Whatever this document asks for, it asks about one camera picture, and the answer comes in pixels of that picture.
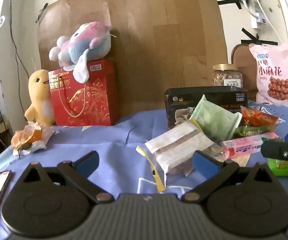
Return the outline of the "pink snack stick box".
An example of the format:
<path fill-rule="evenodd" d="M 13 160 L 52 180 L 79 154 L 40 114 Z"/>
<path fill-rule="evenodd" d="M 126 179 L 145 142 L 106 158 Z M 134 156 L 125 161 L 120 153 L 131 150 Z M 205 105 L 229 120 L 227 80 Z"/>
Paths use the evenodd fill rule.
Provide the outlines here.
<path fill-rule="evenodd" d="M 253 135 L 250 137 L 232 139 L 222 142 L 224 154 L 227 159 L 239 158 L 261 151 L 263 139 L 278 139 L 274 132 Z"/>

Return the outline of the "clear cake snack packet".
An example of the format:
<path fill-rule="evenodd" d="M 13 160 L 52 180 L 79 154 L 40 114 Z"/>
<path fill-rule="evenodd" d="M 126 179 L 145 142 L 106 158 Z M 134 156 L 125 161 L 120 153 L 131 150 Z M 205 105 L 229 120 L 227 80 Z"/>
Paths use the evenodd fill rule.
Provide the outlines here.
<path fill-rule="evenodd" d="M 213 145 L 195 121 L 188 120 L 162 135 L 145 142 L 152 161 L 165 174 L 179 174 L 190 170 L 188 161 L 194 152 Z"/>

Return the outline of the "red spicy snack packet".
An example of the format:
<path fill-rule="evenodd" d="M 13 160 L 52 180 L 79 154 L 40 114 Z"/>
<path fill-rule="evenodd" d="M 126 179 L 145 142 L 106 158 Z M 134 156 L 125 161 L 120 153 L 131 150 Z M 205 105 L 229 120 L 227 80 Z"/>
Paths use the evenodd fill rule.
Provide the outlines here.
<path fill-rule="evenodd" d="M 241 106 L 242 124 L 251 127 L 273 125 L 279 119 L 275 115 L 264 113 L 254 108 Z"/>

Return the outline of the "yellow-edged cracker packet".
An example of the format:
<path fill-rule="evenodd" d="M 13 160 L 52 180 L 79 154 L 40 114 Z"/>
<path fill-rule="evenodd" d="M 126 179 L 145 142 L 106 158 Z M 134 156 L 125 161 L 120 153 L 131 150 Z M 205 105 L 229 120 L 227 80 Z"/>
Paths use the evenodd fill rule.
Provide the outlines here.
<path fill-rule="evenodd" d="M 155 167 L 155 165 L 153 164 L 153 162 L 151 161 L 150 157 L 147 155 L 147 153 L 145 152 L 145 150 L 140 147 L 140 146 L 137 146 L 136 147 L 136 151 L 141 154 L 142 156 L 144 156 L 147 161 L 149 162 L 150 164 L 150 167 L 151 167 L 151 172 L 152 172 L 152 175 L 154 177 L 154 180 L 155 180 L 155 183 L 156 183 L 156 188 L 157 188 L 157 191 L 160 193 L 160 192 L 163 192 L 165 190 L 165 186 L 157 172 L 157 169 Z"/>

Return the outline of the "small green snack box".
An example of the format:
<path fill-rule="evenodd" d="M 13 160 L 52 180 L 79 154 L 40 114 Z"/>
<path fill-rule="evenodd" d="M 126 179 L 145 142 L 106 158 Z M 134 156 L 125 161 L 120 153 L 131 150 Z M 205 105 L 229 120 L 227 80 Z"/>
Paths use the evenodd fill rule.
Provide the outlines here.
<path fill-rule="evenodd" d="M 288 176 L 288 161 L 267 159 L 268 166 L 275 176 Z"/>

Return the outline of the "blue patterned tablecloth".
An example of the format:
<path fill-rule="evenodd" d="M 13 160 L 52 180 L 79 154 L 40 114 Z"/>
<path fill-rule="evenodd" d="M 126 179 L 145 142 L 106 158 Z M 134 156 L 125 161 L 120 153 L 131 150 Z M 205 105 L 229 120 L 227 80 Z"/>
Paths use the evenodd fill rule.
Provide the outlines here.
<path fill-rule="evenodd" d="M 249 101 L 249 107 L 278 116 L 280 119 L 275 134 L 281 138 L 288 134 L 288 107 L 253 101 Z M 9 146 L 0 154 L 0 171 L 11 170 L 13 173 L 5 198 L 29 163 L 37 161 L 44 167 L 54 167 L 61 161 L 75 161 L 92 150 L 99 153 L 100 163 L 89 180 L 114 197 L 120 193 L 157 193 L 149 162 L 135 149 L 167 131 L 164 109 L 131 114 L 115 126 L 60 126 L 54 129 L 45 150 L 19 158 L 13 156 L 13 148 Z M 288 192 L 288 176 L 279 177 L 279 180 Z M 193 171 L 188 177 L 168 180 L 169 188 L 164 193 L 176 193 L 181 197 L 204 181 L 205 177 Z M 0 239 L 8 236 L 9 230 L 0 217 Z"/>

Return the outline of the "green vegetable snack packet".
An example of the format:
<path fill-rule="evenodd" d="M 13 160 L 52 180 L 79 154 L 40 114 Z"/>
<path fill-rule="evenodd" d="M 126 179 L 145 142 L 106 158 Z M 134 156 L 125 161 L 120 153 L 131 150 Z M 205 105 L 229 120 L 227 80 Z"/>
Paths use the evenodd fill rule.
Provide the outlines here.
<path fill-rule="evenodd" d="M 273 132 L 277 128 L 277 126 L 278 125 L 276 124 L 257 126 L 257 127 L 242 125 L 235 129 L 233 133 L 233 139 L 250 137 L 254 135 L 264 134 L 267 132 Z"/>

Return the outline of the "red gift bag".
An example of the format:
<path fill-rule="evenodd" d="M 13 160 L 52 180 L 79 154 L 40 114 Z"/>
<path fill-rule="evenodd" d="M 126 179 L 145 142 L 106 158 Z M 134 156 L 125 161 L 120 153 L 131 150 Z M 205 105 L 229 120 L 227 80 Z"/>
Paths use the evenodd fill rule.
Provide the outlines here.
<path fill-rule="evenodd" d="M 58 126 L 112 126 L 120 117 L 114 63 L 87 63 L 89 79 L 78 83 L 73 71 L 49 72 L 51 102 Z"/>

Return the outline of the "yellow duck plush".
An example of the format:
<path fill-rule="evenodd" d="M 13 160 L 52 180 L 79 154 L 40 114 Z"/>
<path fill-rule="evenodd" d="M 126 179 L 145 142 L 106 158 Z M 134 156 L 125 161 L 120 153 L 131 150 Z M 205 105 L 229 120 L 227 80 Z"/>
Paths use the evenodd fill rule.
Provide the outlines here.
<path fill-rule="evenodd" d="M 55 116 L 51 102 L 48 71 L 40 69 L 32 73 L 28 80 L 28 91 L 31 105 L 25 111 L 28 121 L 35 121 L 46 126 L 55 124 Z"/>

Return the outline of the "pink twisted snack bag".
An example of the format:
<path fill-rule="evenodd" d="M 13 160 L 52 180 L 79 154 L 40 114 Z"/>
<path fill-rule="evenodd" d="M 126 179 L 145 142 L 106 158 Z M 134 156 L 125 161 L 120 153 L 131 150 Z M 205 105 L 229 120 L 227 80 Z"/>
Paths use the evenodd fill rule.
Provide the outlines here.
<path fill-rule="evenodd" d="M 288 107 L 288 44 L 250 44 L 257 63 L 257 103 Z"/>

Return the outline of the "black sheep-print cardboard box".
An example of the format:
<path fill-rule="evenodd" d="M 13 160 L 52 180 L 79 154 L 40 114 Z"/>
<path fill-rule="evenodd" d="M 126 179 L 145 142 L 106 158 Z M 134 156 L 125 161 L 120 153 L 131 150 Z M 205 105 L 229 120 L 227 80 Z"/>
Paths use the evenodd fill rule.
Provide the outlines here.
<path fill-rule="evenodd" d="M 188 120 L 202 96 L 224 109 L 236 113 L 248 105 L 248 91 L 231 86 L 170 88 L 164 93 L 167 126 L 172 129 Z"/>

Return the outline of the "glass nut jar gold lid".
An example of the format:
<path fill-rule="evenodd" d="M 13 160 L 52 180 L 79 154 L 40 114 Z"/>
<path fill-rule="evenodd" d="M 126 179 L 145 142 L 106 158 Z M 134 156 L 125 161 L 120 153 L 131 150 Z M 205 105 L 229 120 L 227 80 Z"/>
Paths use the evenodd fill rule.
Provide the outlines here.
<path fill-rule="evenodd" d="M 213 66 L 214 86 L 233 86 L 243 88 L 243 75 L 234 64 L 217 64 Z"/>

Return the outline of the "brown chair back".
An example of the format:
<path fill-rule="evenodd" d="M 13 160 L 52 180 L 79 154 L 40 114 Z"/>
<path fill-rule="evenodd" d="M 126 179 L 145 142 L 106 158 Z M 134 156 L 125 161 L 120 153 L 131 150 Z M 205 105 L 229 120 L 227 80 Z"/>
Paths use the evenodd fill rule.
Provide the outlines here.
<path fill-rule="evenodd" d="M 231 53 L 231 62 L 235 64 L 243 76 L 243 88 L 248 91 L 248 99 L 255 101 L 258 92 L 257 63 L 247 44 L 236 45 Z"/>

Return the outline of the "pastel plush toy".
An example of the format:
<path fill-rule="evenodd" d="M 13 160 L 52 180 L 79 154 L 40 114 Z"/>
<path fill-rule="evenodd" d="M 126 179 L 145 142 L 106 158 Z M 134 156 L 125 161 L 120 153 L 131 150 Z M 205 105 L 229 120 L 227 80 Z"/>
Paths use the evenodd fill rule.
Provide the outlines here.
<path fill-rule="evenodd" d="M 74 65 L 73 77 L 78 83 L 89 79 L 87 63 L 103 59 L 111 49 L 112 25 L 100 22 L 82 24 L 71 37 L 61 36 L 49 51 L 49 60 L 61 68 Z"/>

